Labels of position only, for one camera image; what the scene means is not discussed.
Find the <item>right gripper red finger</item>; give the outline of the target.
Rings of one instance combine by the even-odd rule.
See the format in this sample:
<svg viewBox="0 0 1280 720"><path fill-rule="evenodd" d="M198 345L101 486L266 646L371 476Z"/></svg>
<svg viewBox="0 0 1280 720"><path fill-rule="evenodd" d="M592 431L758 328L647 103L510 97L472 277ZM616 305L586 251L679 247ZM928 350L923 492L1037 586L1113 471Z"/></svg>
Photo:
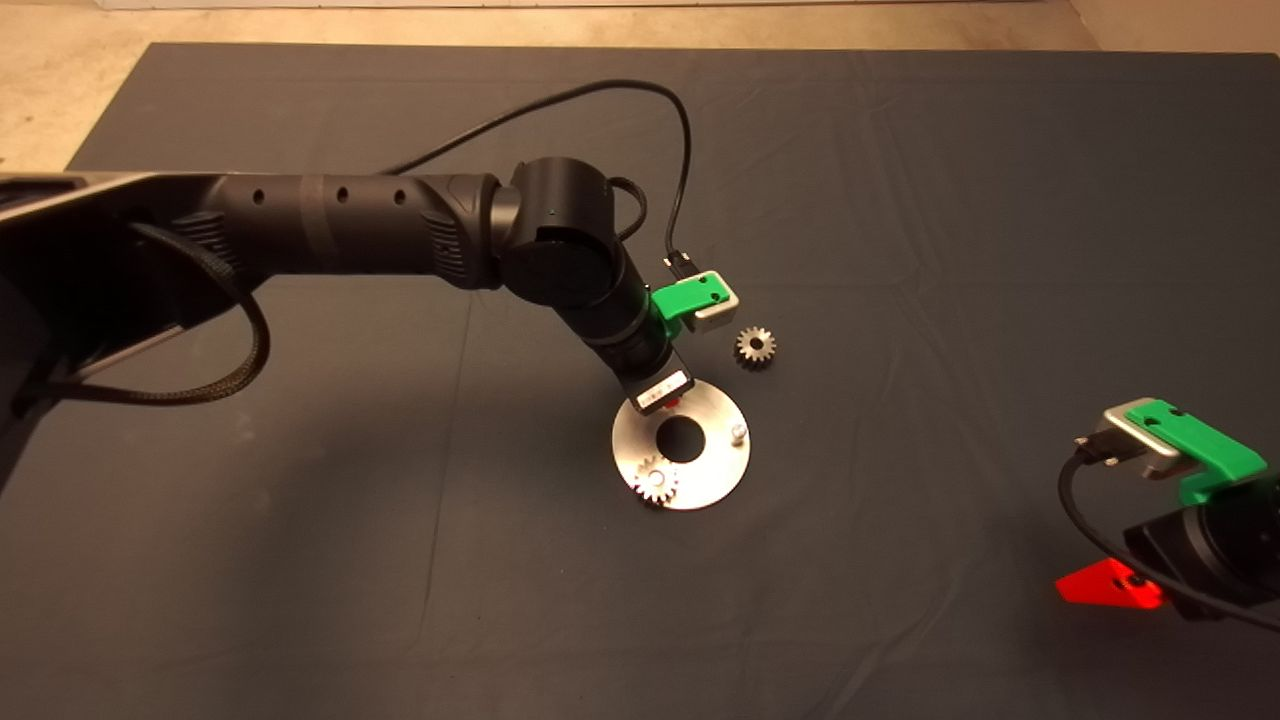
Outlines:
<svg viewBox="0 0 1280 720"><path fill-rule="evenodd" d="M1102 559L1060 577L1062 601L1091 606L1151 611L1165 605L1164 589L1116 559Z"/></svg>

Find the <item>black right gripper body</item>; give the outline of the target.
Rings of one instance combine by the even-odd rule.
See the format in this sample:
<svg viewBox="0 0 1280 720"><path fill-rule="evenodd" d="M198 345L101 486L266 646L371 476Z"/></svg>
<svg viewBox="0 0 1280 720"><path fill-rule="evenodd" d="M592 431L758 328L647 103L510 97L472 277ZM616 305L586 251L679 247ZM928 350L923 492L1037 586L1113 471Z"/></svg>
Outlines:
<svg viewBox="0 0 1280 720"><path fill-rule="evenodd" d="M1211 541L1219 505L1192 505L1125 529L1130 555L1157 573L1217 598L1222 564Z"/></svg>

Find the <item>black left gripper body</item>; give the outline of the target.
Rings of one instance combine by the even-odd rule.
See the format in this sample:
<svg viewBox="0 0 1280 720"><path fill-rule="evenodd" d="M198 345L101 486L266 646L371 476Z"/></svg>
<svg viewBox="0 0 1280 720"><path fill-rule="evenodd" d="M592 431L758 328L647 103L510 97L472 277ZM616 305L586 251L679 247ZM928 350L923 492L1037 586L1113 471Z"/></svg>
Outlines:
<svg viewBox="0 0 1280 720"><path fill-rule="evenodd" d="M669 345L654 368L625 372L620 383L630 406L641 416L650 416L687 393L696 379L678 350Z"/></svg>

